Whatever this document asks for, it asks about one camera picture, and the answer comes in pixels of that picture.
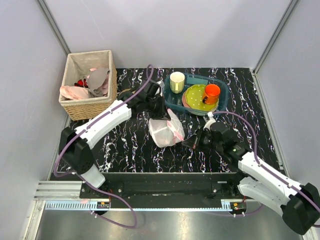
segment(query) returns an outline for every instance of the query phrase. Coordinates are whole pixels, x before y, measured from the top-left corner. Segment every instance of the cup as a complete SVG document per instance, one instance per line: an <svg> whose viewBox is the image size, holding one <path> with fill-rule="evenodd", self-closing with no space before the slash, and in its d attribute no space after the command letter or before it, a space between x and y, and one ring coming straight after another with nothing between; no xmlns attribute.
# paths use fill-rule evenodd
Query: cup
<svg viewBox="0 0 320 240"><path fill-rule="evenodd" d="M170 74L170 88L175 94L182 92L185 86L185 75L182 72L175 71Z"/></svg>
<svg viewBox="0 0 320 240"><path fill-rule="evenodd" d="M215 84L208 84L204 88L202 102L204 104L213 105L216 104L220 96L220 87Z"/></svg>

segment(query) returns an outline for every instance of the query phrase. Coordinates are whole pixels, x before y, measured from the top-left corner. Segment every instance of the black and white marble surface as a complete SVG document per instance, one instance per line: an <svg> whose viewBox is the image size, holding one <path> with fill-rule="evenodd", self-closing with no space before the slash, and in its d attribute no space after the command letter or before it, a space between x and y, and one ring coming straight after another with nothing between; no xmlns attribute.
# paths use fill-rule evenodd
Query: black and white marble surface
<svg viewBox="0 0 320 240"><path fill-rule="evenodd" d="M279 170L278 160L268 131L257 90L248 68L155 68L152 79L165 80L172 72L184 72L217 78L224 81L229 88L227 111L237 113L247 119L257 134L258 155L268 164ZM146 78L145 69L117 69L118 93L124 89L138 86ZM198 126L204 126L201 116L174 111L182 122L185 139ZM228 165L214 150L192 150L181 144L159 148L154 143L148 129L148 113L123 122L97 143L93 150L96 164L101 172L134 173L216 173L229 172ZM220 115L222 121L233 128L244 143L253 148L252 133L248 127L233 115ZM70 126L76 128L85 123L72 121ZM60 172L68 170L65 163L59 166Z"/></svg>

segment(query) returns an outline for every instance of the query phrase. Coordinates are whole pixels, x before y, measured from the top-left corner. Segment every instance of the wicker basket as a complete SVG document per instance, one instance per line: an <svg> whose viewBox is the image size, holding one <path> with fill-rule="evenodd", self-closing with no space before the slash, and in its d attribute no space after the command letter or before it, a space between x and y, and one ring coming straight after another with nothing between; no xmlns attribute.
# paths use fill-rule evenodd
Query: wicker basket
<svg viewBox="0 0 320 240"><path fill-rule="evenodd" d="M59 103L72 120L94 118L108 108L117 97L117 71L110 50L68 54L62 86L74 86L91 68L110 69L107 96L68 100L60 94Z"/></svg>

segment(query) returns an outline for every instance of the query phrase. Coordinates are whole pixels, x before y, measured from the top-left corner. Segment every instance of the bag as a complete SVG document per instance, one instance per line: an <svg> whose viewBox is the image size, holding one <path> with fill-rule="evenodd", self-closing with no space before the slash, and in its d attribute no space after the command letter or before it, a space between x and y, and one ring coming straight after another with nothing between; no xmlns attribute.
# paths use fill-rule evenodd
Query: bag
<svg viewBox="0 0 320 240"><path fill-rule="evenodd" d="M185 132L178 117L168 109L171 120L149 120L149 132L159 148L173 146L185 138Z"/></svg>

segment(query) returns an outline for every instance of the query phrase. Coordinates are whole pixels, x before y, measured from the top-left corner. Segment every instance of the green plate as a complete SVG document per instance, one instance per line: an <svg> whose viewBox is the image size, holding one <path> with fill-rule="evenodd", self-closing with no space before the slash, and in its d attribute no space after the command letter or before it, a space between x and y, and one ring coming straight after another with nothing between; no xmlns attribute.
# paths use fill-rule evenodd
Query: green plate
<svg viewBox="0 0 320 240"><path fill-rule="evenodd" d="M203 84L195 84L185 91L185 101L190 108L207 112L217 108L219 101L212 105L202 102L205 87L206 85Z"/></svg>

